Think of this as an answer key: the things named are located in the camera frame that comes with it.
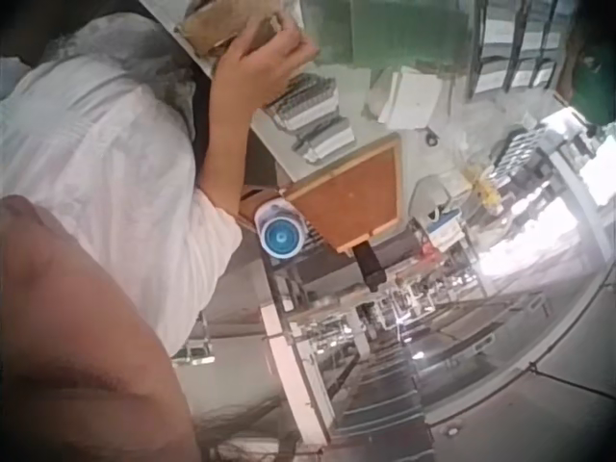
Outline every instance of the light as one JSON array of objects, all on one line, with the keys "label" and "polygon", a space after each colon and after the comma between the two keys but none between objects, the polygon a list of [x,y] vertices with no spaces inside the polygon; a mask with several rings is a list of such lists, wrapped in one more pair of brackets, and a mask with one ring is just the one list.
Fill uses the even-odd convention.
[{"label": "light", "polygon": [[558,197],[513,239],[501,241],[479,254],[481,271],[488,276],[505,276],[523,270],[537,262],[544,252],[557,249],[560,238],[577,225],[576,218]]},{"label": "light", "polygon": [[554,131],[565,139],[569,139],[572,133],[581,130],[581,124],[576,119],[572,108],[564,108],[548,115],[541,120],[550,131]]},{"label": "light", "polygon": [[193,359],[191,361],[191,364],[193,366],[200,366],[202,364],[212,364],[215,361],[216,361],[216,358],[214,356],[207,356],[205,358]]},{"label": "light", "polygon": [[579,175],[598,206],[603,206],[616,194],[616,140],[609,136],[597,149],[597,156],[588,161]]},{"label": "light", "polygon": [[396,319],[396,322],[397,322],[398,324],[404,324],[404,322],[405,322],[406,320],[408,320],[410,317],[411,317],[411,313],[410,313],[410,312],[406,312],[406,313],[404,313],[401,317],[397,318],[397,319]]},{"label": "light", "polygon": [[514,216],[517,216],[519,214],[521,214],[522,212],[524,212],[528,206],[537,198],[541,195],[541,192],[543,191],[543,185],[540,186],[539,188],[537,188],[535,191],[531,192],[529,195],[527,195],[526,197],[520,199],[518,202],[516,202],[515,204],[513,204],[511,206],[511,214],[513,214]]}]

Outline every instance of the hand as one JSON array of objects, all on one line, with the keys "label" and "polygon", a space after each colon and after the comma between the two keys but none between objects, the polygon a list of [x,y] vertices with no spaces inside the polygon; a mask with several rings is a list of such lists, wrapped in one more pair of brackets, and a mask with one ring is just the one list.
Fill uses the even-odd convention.
[{"label": "hand", "polygon": [[319,49],[288,16],[279,16],[282,30],[250,52],[260,21],[251,19],[220,58],[210,93],[210,123],[245,126],[252,115],[283,94],[292,77],[312,61]]}]

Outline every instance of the white desk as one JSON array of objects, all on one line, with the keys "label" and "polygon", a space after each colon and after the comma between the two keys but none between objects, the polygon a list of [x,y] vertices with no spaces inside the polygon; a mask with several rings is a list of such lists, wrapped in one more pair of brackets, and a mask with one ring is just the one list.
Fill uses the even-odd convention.
[{"label": "white desk", "polygon": [[[175,27],[181,23],[191,0],[141,0],[141,3],[175,37],[180,45],[192,56],[201,68],[211,75],[212,64],[195,56],[192,47],[177,32]],[[318,164],[309,164],[295,154],[291,146],[295,137],[280,131],[270,117],[258,111],[252,120],[252,129],[266,148],[293,181],[326,167],[349,153],[379,140],[391,133],[384,125],[370,120],[364,115],[366,93],[370,87],[371,71],[365,68],[348,68],[342,65],[313,66],[325,77],[336,79],[340,95],[340,113],[350,121],[357,139],[356,144],[341,152],[328,156]],[[400,225],[397,229],[379,236],[372,242],[377,244],[396,234],[407,221],[407,207],[417,182],[427,175],[441,174],[462,167],[470,154],[487,157],[491,147],[504,138],[511,120],[522,119],[530,111],[535,118],[543,118],[558,109],[553,98],[546,98],[545,92],[527,90],[503,94],[496,102],[483,101],[474,104],[464,103],[465,78],[458,78],[455,85],[446,83],[439,96],[429,127],[434,130],[441,142],[436,147],[425,144],[425,133],[421,131],[399,131],[402,147],[402,204]]]}]

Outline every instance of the green panel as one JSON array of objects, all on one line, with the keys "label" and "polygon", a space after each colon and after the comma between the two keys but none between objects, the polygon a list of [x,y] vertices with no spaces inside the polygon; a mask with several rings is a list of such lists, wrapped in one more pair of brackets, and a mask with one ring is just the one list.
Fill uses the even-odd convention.
[{"label": "green panel", "polygon": [[301,0],[308,36],[320,47],[318,64],[351,64],[350,0]]},{"label": "green panel", "polygon": [[609,42],[587,46],[584,60],[578,60],[574,69],[574,95],[571,105],[586,120],[606,125],[616,119],[614,89],[616,88],[616,59],[614,45]]},{"label": "green panel", "polygon": [[353,63],[462,64],[469,21],[448,0],[351,0]]}]

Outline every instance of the black object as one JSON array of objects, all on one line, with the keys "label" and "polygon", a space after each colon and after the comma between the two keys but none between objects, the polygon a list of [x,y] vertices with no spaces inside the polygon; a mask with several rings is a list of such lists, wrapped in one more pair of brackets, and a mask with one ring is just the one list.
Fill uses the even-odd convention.
[{"label": "black object", "polygon": [[611,399],[613,401],[616,401],[616,397],[611,395],[610,393],[606,393],[602,390],[597,390],[596,388],[591,388],[591,387],[587,387],[585,385],[581,385],[579,383],[576,382],[572,382],[571,380],[565,380],[564,378],[560,378],[557,377],[555,375],[551,375],[550,373],[545,373],[545,372],[541,372],[537,369],[537,363],[530,363],[528,365],[528,370],[532,373],[534,373],[535,375],[539,375],[541,377],[546,377],[550,380],[554,380],[556,382],[560,382],[562,384],[565,385],[569,385],[570,387],[574,387],[574,388],[578,388],[580,390],[583,390],[584,392],[588,392],[588,393],[592,393],[593,395],[597,395],[599,397],[603,397],[603,398],[607,398],[607,399]]},{"label": "black object", "polygon": [[505,175],[515,175],[535,152],[546,129],[546,125],[540,123],[531,130],[519,128],[509,132],[502,144],[502,151],[494,160],[490,179],[498,181]]},{"label": "black object", "polygon": [[432,130],[427,129],[425,133],[425,143],[430,147],[434,147],[439,143],[439,137]]},{"label": "black object", "polygon": [[370,292],[378,292],[378,286],[387,280],[387,275],[381,267],[372,246],[368,242],[356,245],[353,248],[353,254]]}]

